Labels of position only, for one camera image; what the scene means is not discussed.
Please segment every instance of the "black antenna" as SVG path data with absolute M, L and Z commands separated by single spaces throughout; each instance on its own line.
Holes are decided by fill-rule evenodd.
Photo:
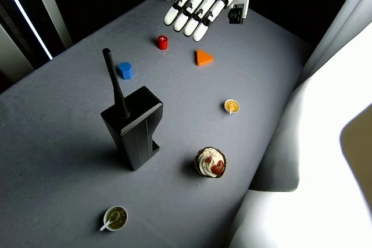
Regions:
M 110 49 L 103 49 L 103 56 L 105 58 L 105 62 L 107 65 L 107 69 L 109 70 L 112 86 L 114 88 L 114 100 L 115 100 L 115 107 L 119 112 L 119 115 L 123 117 L 128 117 L 130 115 L 130 111 L 127 107 L 126 101 L 124 100 L 123 93 L 119 87 L 119 83 L 117 81 L 117 76 L 114 68 L 114 64 L 112 62 L 111 51 Z

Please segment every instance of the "cupcake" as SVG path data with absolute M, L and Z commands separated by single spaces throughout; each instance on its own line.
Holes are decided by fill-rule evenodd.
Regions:
M 203 148 L 195 157 L 194 167 L 204 177 L 220 178 L 226 169 L 226 158 L 218 149 Z

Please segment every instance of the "white robotic hand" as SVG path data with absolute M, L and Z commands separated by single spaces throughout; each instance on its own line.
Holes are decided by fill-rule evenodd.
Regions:
M 232 8 L 229 12 L 230 23 L 241 23 L 246 18 L 249 0 L 176 0 L 164 18 L 164 24 L 174 23 L 174 30 L 184 29 L 186 36 L 193 34 L 194 41 L 200 41 L 209 26 L 221 11 Z

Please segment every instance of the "brown cupcake liner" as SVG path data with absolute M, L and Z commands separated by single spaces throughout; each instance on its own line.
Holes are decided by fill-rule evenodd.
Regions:
M 216 177 L 210 177 L 208 175 L 204 175 L 202 174 L 202 172 L 200 171 L 200 168 L 199 168 L 199 156 L 203 153 L 203 151 L 206 149 L 206 148 L 203 148 L 201 150 L 199 150 L 199 152 L 196 154 L 195 158 L 194 158 L 194 167 L 196 169 L 196 171 L 198 172 L 198 174 L 200 174 L 202 177 L 208 177 L 208 178 L 220 178 L 222 177 L 222 175 L 225 173 L 225 170 L 226 170 L 226 157 L 225 157 L 225 154 L 223 154 L 221 152 L 221 150 L 217 149 L 217 148 L 213 148 L 213 149 L 216 149 L 223 157 L 223 160 L 224 160 L 224 170 L 223 170 L 223 173 L 222 175 L 218 175 Z

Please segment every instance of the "blue hexagonal prism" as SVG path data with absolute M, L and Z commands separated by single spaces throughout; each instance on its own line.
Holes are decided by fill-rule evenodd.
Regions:
M 117 69 L 122 79 L 130 80 L 133 77 L 133 67 L 129 62 L 120 63 Z

